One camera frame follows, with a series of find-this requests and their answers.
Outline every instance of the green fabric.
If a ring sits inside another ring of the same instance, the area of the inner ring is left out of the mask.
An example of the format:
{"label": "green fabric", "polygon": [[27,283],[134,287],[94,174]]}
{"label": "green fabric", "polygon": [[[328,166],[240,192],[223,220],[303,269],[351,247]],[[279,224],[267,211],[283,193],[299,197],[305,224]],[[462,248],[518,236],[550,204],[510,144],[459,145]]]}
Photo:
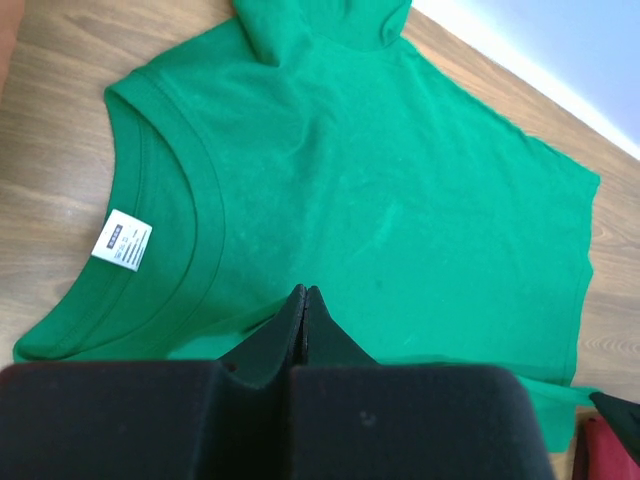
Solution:
{"label": "green fabric", "polygon": [[235,6],[107,89],[109,211],[153,233],[137,273],[90,259],[16,361],[216,358],[316,284],[381,362],[555,386],[566,448],[598,177],[425,60],[406,1]]}

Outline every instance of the brown wooden floor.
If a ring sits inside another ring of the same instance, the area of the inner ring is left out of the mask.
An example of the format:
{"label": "brown wooden floor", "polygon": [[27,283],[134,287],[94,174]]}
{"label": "brown wooden floor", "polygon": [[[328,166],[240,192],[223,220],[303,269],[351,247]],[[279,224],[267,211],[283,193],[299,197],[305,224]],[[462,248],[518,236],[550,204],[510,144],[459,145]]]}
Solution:
{"label": "brown wooden floor", "polygon": [[[104,87],[232,14],[229,0],[143,3],[27,2],[0,106],[0,366],[68,290],[100,231],[113,172]],[[602,175],[574,383],[640,401],[640,162],[422,15],[405,34],[473,94]],[[571,453],[553,460],[570,478]]]}

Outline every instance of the red object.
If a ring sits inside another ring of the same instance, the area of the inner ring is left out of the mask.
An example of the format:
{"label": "red object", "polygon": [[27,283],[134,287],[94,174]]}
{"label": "red object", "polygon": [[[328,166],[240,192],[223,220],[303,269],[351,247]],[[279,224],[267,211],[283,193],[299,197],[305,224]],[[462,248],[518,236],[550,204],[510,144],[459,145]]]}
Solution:
{"label": "red object", "polygon": [[604,418],[587,420],[584,432],[589,458],[588,480],[640,480],[640,467]]}

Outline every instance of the white tag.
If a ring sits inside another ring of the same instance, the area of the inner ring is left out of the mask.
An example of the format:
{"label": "white tag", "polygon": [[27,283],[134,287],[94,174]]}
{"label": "white tag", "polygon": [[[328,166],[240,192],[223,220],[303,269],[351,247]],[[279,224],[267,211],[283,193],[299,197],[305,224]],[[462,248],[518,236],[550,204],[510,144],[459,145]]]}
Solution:
{"label": "white tag", "polygon": [[151,226],[112,210],[91,255],[137,272],[150,235]]}

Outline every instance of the wooden table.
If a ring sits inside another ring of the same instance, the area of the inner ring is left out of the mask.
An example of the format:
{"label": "wooden table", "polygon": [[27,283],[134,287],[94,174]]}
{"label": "wooden table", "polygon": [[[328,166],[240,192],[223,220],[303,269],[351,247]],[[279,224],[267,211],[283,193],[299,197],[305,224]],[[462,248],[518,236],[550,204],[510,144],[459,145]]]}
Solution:
{"label": "wooden table", "polygon": [[[102,226],[113,174],[103,89],[233,13],[229,0],[144,3],[27,2],[0,106],[0,366],[69,289]],[[602,176],[574,383],[640,401],[640,162],[419,13],[405,35],[474,95]],[[570,478],[571,454],[553,461]]]}

